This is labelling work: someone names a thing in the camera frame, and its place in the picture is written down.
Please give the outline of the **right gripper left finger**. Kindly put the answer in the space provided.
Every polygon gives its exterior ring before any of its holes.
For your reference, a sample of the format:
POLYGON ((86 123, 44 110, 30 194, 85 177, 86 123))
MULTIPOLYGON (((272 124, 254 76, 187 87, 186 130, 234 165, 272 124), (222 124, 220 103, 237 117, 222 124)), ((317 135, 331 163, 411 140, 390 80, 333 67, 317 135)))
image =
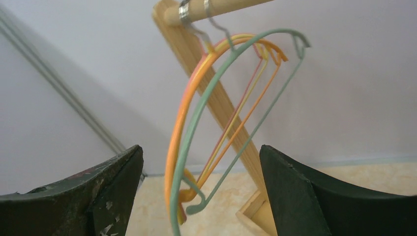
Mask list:
POLYGON ((0 198, 3 236, 123 236, 143 169, 134 145, 109 160, 25 194, 0 198))

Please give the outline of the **green hanger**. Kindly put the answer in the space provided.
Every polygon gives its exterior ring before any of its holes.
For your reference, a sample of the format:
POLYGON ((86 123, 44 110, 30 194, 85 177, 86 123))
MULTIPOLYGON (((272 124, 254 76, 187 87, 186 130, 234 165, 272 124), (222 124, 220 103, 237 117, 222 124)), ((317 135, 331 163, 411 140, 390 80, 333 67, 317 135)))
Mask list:
POLYGON ((170 223, 173 231, 173 235, 179 236, 181 235, 179 221, 178 221, 178 215, 177 211, 180 206, 179 203, 179 188, 180 183, 184 181, 187 183, 192 190, 195 190, 197 194, 201 197, 201 202, 197 205, 191 205, 187 207, 186 212, 188 214, 196 214, 201 212, 207 204, 211 201, 215 193, 217 192, 218 188, 221 186, 223 181, 225 180, 226 176, 231 171, 234 164, 237 162, 240 155, 243 153, 245 148, 248 146, 249 142, 252 140, 255 133, 258 131, 259 127, 262 125, 264 120, 266 119, 267 115, 270 113, 271 109, 274 107, 275 103, 277 102, 280 95, 283 93, 285 88, 287 87, 288 83, 291 81, 291 79, 294 77, 295 73, 299 69, 300 65, 303 62, 303 59, 305 58, 305 49, 310 48, 311 43, 307 39, 307 37, 294 29, 271 29, 265 32, 262 32, 260 34, 257 34, 255 36, 250 37, 246 42, 244 42, 241 46, 235 48, 233 52, 231 52, 231 55, 227 58, 227 60, 220 66, 218 72, 215 73, 213 78, 208 84, 208 87, 203 92, 203 95, 201 96, 197 106, 196 110, 193 113, 193 116, 191 118, 190 124, 187 127, 185 138, 184 138, 184 144, 181 145, 179 149, 179 160, 176 163, 175 172, 173 176, 173 186, 171 188, 171 195, 170 195, 170 223), (201 118, 202 112, 208 102, 208 99, 213 92, 215 86, 219 82, 220 78, 223 76, 223 74, 226 72, 226 70, 232 65, 232 63, 244 52, 246 51, 250 46, 252 46, 255 43, 261 43, 262 40, 264 40, 264 37, 274 34, 274 33, 288 33, 291 35, 293 39, 294 48, 296 50, 297 56, 299 58, 298 65, 294 68, 292 74, 288 77, 287 81, 284 83, 281 91, 278 93, 278 95, 275 97, 275 99, 270 104, 267 111, 264 113, 262 119, 259 121, 257 126, 254 128, 252 133, 250 134, 249 138, 247 138, 246 142, 243 144, 243 147, 240 149, 240 151, 237 153, 235 158, 233 159, 232 163, 229 165, 228 169, 225 171, 225 173, 222 175, 220 180, 217 182, 214 189, 211 191, 208 197, 202 193, 202 191, 197 187, 196 184, 192 183, 191 180, 188 177, 185 177, 183 174, 183 171, 185 169, 185 163, 186 159, 189 153, 189 146, 191 145, 191 141, 193 139, 195 130, 197 128, 198 122, 201 118))

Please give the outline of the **pink hanger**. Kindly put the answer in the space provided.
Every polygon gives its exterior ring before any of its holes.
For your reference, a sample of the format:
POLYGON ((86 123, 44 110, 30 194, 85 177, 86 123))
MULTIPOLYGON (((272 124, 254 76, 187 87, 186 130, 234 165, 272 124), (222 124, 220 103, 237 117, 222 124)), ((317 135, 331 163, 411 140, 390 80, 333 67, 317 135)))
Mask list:
POLYGON ((199 83, 202 81, 206 71, 213 65, 213 63, 227 50, 230 49, 230 45, 227 39, 223 39, 218 43, 212 45, 210 43, 204 43, 208 51, 204 51, 204 47, 200 46, 203 55, 198 62, 196 68, 192 72, 188 84, 185 88, 174 129, 171 135, 170 145, 168 148, 166 166, 165 166, 165 179, 164 179, 164 194, 166 210, 170 212, 170 195, 173 182, 174 170, 177 163, 179 144, 183 132, 184 122, 189 109, 189 103, 192 101, 195 91, 199 83))

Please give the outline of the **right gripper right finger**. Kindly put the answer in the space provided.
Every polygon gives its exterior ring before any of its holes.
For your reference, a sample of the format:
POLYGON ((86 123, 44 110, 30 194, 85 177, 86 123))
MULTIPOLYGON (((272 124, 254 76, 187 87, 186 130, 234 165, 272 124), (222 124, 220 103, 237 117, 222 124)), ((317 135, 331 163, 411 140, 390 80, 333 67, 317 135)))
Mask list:
POLYGON ((260 149, 264 181, 280 236, 414 236, 417 198, 334 178, 269 145, 260 149))

